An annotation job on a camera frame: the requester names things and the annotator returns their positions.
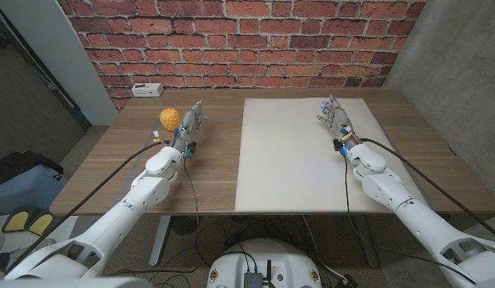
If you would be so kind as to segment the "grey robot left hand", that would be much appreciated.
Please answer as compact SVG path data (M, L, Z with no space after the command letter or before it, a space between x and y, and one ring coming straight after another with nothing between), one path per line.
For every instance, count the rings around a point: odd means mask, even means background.
M173 148L182 152L191 142L197 140L200 129L207 121L202 109L203 102L198 101L184 114L178 126Z

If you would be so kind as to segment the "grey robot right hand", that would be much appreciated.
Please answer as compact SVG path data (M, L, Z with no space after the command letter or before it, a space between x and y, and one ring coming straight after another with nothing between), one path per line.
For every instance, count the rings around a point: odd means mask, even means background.
M321 104L321 114L316 118L333 135L336 151L344 149L348 152L354 146L362 144L347 113L332 94Z

